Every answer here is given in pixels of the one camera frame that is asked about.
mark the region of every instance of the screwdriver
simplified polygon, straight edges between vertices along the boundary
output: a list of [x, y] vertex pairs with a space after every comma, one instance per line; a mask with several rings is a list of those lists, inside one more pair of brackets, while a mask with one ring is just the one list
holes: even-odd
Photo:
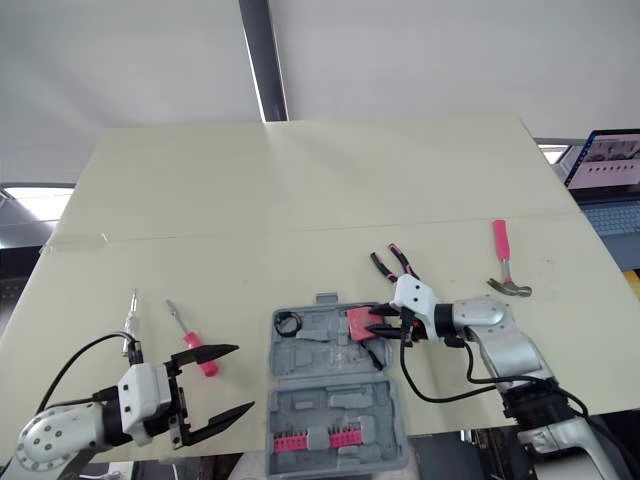
[[[178, 309], [173, 304], [171, 300], [165, 300], [165, 305], [167, 306], [167, 310], [169, 310], [169, 314], [180, 324], [182, 331], [184, 332], [183, 340], [187, 344], [187, 348], [192, 349], [196, 347], [201, 347], [204, 345], [198, 334], [187, 327], [187, 324], [182, 321], [180, 315], [178, 314]], [[205, 377], [213, 377], [216, 373], [218, 373], [218, 364], [214, 360], [209, 360], [208, 362], [198, 364], [202, 373], [204, 373]]]

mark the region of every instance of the hammer head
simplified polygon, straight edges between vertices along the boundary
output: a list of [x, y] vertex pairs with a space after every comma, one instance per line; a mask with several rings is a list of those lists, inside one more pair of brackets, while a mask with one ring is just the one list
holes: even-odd
[[504, 293], [505, 295], [530, 297], [532, 292], [531, 287], [519, 287], [511, 280], [501, 283], [493, 278], [490, 278], [487, 283], [498, 290], [500, 293]]

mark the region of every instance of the gray tool case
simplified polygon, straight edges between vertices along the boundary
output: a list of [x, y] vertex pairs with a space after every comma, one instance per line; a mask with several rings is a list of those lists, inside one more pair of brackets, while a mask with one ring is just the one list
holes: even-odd
[[[302, 328], [299, 338], [271, 329], [269, 364], [279, 386], [267, 401], [265, 468], [270, 480], [363, 475], [407, 465], [409, 446], [396, 385], [349, 337], [346, 310], [368, 305], [373, 304], [340, 305], [337, 294], [320, 294], [315, 306], [274, 312], [273, 321], [282, 312], [297, 314]], [[366, 342], [386, 369], [389, 342]], [[332, 434], [353, 430], [359, 430], [358, 445], [331, 447]], [[275, 442], [283, 437], [286, 442], [303, 438], [306, 447], [276, 453]]]

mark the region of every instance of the laptop screen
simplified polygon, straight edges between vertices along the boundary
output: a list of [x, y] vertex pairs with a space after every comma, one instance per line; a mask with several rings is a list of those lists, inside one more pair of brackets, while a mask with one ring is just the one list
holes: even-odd
[[565, 185], [581, 198], [640, 192], [640, 130], [592, 132]]

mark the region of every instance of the laptop keyboard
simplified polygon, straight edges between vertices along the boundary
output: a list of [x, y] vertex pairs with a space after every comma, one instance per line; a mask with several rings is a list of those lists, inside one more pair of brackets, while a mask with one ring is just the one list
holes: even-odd
[[619, 207], [589, 208], [584, 210], [598, 235], [620, 235], [640, 232], [640, 202]]

